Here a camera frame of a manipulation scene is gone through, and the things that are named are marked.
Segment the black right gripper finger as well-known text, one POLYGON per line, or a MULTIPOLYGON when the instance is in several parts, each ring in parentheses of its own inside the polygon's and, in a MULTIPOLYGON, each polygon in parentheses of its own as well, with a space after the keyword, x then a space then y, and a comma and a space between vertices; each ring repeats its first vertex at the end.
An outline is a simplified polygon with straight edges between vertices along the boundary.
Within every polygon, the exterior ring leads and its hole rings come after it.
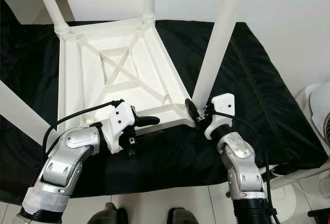
POLYGON ((191 101, 191 99, 186 99, 186 109, 188 111, 188 115, 190 116, 191 120, 193 120, 193 122, 201 123, 203 117, 200 115, 198 108, 191 101))

